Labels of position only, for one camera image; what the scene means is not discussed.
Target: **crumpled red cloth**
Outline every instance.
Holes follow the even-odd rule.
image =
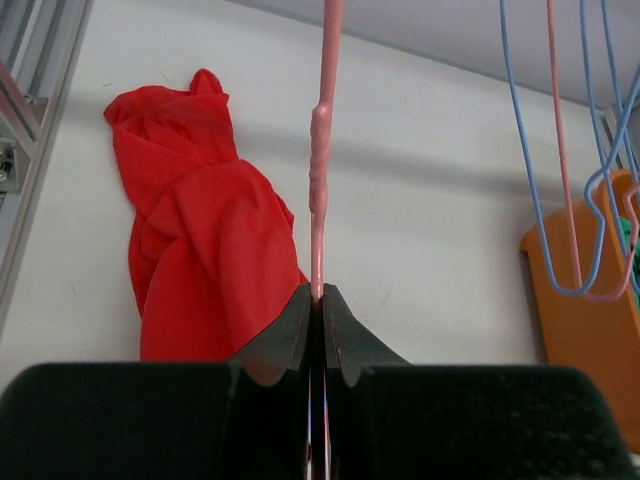
[[[306,281],[293,215],[238,158],[228,100],[200,70],[189,91],[142,87],[104,112],[136,210],[129,266],[143,361],[226,359]]]

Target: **orange box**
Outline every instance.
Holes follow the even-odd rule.
[[[618,211],[624,215],[623,194],[633,180],[629,171],[611,174]],[[612,292],[622,276],[624,256],[616,238],[611,203],[604,182],[593,193],[604,213],[606,230],[602,261],[593,294]],[[634,198],[636,215],[640,218]],[[584,199],[573,203],[583,280],[591,270],[597,223]],[[544,219],[556,279],[563,287],[576,288],[571,264],[566,209]],[[538,226],[522,238],[520,250],[529,259],[549,362],[585,372],[607,399],[629,449],[640,453],[640,312],[631,288],[617,301],[598,304],[570,297],[551,286],[544,263]]]

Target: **green cloth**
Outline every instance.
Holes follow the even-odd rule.
[[[622,223],[622,232],[624,233],[624,244],[629,245],[631,243],[631,222],[626,218],[620,217]],[[638,285],[640,285],[640,242],[636,243],[636,251],[633,256],[633,270],[631,275],[636,279]],[[640,297],[634,292],[633,296],[636,299],[636,304],[640,309]]]

